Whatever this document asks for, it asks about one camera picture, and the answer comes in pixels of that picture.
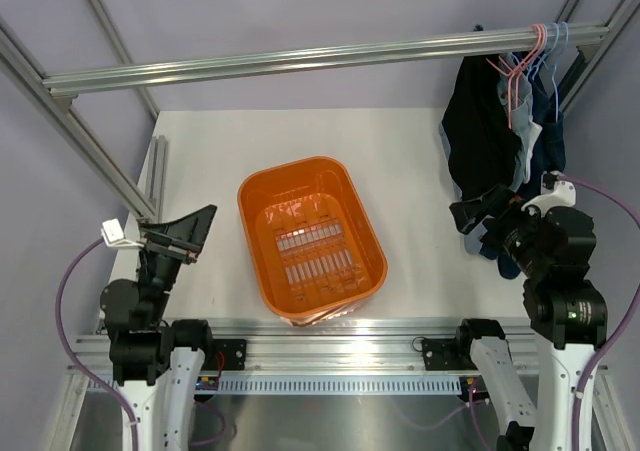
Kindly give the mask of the black skirt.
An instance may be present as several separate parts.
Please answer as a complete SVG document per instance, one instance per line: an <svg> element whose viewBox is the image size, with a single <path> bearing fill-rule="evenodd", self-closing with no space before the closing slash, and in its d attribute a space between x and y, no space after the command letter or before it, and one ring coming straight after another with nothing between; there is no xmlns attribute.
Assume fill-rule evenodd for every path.
<svg viewBox="0 0 640 451"><path fill-rule="evenodd" d="M462 201L498 184L512 184L520 138L509 128L498 97L497 57L468 56L459 67L442 119L449 144L449 174Z"/></svg>

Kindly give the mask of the pink hanger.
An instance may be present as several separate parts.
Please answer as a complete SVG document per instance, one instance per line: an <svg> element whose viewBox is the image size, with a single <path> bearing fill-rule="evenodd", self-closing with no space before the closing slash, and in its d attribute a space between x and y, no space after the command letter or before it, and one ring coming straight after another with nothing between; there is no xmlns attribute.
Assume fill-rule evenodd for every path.
<svg viewBox="0 0 640 451"><path fill-rule="evenodd" d="M507 79L507 120L510 129L513 128L513 109L518 106L520 77L541 55L547 44L548 31L546 25L542 23L535 23L531 25L531 28L537 37L537 41L525 57L518 61L513 67L511 67L501 55L498 56L498 63L494 63L490 59L486 60L492 68Z"/></svg>

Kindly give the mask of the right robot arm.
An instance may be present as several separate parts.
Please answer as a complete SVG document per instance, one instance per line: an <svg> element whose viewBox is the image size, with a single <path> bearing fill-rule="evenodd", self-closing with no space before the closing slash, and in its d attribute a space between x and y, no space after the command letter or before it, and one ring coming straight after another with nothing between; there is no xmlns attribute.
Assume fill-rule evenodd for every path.
<svg viewBox="0 0 640 451"><path fill-rule="evenodd" d="M493 403L497 450L591 447L593 381L608 311L586 278L594 223L575 202L573 183L547 176L529 201L497 185L449 207L460 233L484 225L485 241L504 250L525 276L523 305L538 352L537 400L529 400L497 321L465 319L454 338L456 360L476 367Z"/></svg>

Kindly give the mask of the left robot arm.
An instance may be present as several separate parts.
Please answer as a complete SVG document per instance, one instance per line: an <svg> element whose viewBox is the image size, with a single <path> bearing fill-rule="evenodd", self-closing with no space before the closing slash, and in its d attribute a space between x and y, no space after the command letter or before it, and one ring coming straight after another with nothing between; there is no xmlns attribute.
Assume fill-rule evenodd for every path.
<svg viewBox="0 0 640 451"><path fill-rule="evenodd" d="M112 375L137 450L189 446L196 380L216 345L206 321L166 325L163 318L179 270L197 261L216 211L207 205L173 221L141 223L137 240L126 238L116 219L101 225L108 247L138 253L135 279L113 280L100 295Z"/></svg>

